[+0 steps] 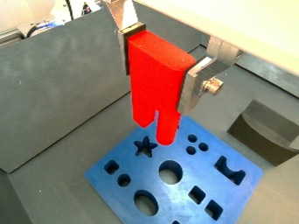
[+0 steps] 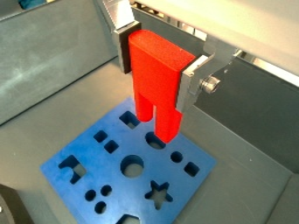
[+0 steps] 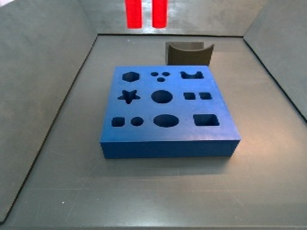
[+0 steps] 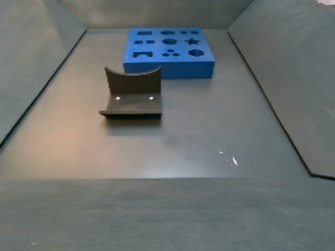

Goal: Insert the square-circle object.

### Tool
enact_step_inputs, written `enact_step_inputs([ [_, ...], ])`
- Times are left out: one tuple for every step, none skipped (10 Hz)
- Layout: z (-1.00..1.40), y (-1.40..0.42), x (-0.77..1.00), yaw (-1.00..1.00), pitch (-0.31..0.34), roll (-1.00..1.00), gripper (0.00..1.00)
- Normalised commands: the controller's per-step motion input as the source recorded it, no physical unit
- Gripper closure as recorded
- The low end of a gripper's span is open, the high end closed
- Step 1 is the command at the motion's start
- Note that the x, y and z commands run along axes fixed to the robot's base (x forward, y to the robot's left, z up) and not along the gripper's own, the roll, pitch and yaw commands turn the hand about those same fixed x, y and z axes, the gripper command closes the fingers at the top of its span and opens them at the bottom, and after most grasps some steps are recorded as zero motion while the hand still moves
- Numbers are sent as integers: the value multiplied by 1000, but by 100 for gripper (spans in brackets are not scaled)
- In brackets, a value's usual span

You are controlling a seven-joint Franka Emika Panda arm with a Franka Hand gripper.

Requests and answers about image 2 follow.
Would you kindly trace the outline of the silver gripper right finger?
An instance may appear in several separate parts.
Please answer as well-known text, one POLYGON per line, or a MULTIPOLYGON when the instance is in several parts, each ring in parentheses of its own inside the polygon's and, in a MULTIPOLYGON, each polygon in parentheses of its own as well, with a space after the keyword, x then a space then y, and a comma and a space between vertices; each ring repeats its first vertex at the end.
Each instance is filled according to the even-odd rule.
POLYGON ((182 113, 196 102, 200 92, 212 94, 220 84, 213 74, 234 58, 237 48, 210 35, 202 44, 206 55, 196 58, 181 70, 181 80, 176 97, 176 109, 182 113))

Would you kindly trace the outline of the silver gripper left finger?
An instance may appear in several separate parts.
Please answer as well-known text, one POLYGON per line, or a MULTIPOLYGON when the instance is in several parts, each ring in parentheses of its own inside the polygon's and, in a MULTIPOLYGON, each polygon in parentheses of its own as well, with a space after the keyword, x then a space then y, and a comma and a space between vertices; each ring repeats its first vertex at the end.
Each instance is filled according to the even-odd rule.
POLYGON ((128 74, 130 72, 128 37, 133 32, 138 31, 140 29, 141 23, 133 21, 132 23, 113 30, 112 32, 112 37, 116 43, 120 70, 124 74, 128 74))

